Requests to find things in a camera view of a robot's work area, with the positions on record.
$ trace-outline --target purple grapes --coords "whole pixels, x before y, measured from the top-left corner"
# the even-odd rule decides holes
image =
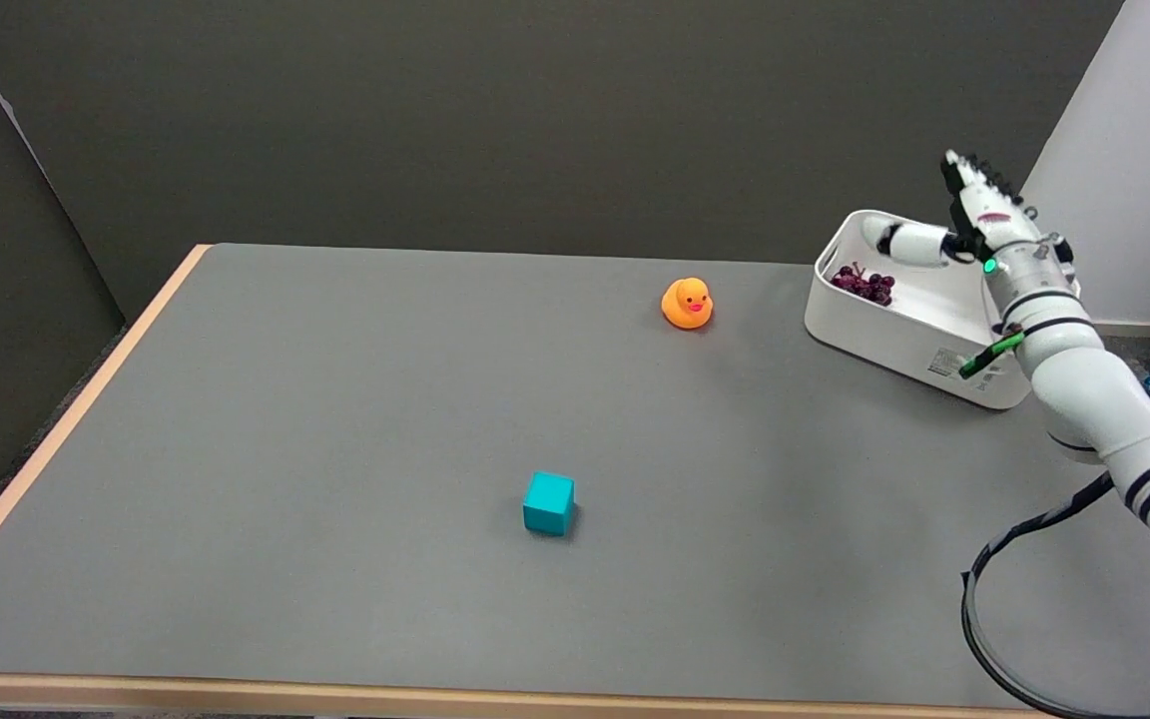
[[[889,306],[891,301],[890,290],[895,286],[895,277],[873,273],[864,278],[864,273],[866,269],[860,268],[858,262],[851,262],[836,269],[830,282],[838,290],[862,297],[862,299],[876,305]]]

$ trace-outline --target white robotic arm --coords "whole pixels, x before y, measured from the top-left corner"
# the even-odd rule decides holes
[[[1004,346],[1032,382],[1050,438],[1078,461],[1105,465],[1126,506],[1150,527],[1150,397],[1104,350],[1072,290],[1071,246],[1057,234],[1041,236],[1035,208],[986,162],[949,151],[941,169],[956,231],[871,217],[862,228],[868,245],[921,268],[981,262],[1003,318],[996,330],[1010,338]]]

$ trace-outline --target rubber duck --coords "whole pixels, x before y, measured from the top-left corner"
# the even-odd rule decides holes
[[[707,284],[698,277],[683,277],[668,285],[659,308],[668,322],[684,330],[697,330],[713,315],[713,299],[707,296]]]

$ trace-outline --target table edge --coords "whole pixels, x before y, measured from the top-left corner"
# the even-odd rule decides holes
[[[87,408],[91,408],[95,398],[103,391],[105,385],[108,385],[110,378],[114,378],[114,374],[123,366],[128,354],[131,354],[133,347],[145,336],[145,332],[156,318],[159,318],[159,314],[162,313],[163,307],[168,305],[175,292],[179,290],[179,285],[189,277],[189,273],[193,271],[194,266],[201,260],[201,255],[210,247],[212,245],[197,245],[193,250],[189,251],[185,259],[179,262],[175,271],[171,273],[171,276],[168,277],[168,282],[163,284],[162,290],[154,296],[154,300],[150,301],[150,305],[140,313],[140,318],[137,318],[132,327],[126,330],[123,339],[117,343],[113,352],[109,352],[109,358],[100,365],[99,369],[95,369],[91,382],[87,382],[87,385],[78,392],[72,404],[69,405],[69,408],[64,410],[64,414],[60,415],[60,420],[56,420],[55,426],[51,428],[44,441],[38,444],[33,454],[29,456],[29,460],[20,468],[15,477],[12,477],[8,487],[3,489],[3,494],[0,495],[0,527],[3,526],[3,521],[15,510],[20,498],[33,485],[33,481],[38,479],[41,469],[56,454],[56,450],[60,450],[60,445],[64,444],[64,441],[69,438],[69,434],[77,427],[79,420],[83,419],[83,414],[87,413]]]
[[[427,716],[429,719],[1030,719],[1026,709],[841,704],[841,702],[685,699],[503,693],[415,687],[246,682],[231,679],[72,678],[0,674],[0,705],[136,707],[244,714]]]

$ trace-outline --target table top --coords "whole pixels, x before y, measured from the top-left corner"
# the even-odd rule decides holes
[[[187,263],[0,506],[0,675],[1017,706],[959,573],[1095,469],[1032,400],[814,342],[811,269]],[[715,318],[685,332],[659,296],[690,274]],[[535,471],[575,480],[570,536],[521,525]],[[980,613],[1045,690],[1150,706],[1150,533],[1119,502],[1005,552]]]

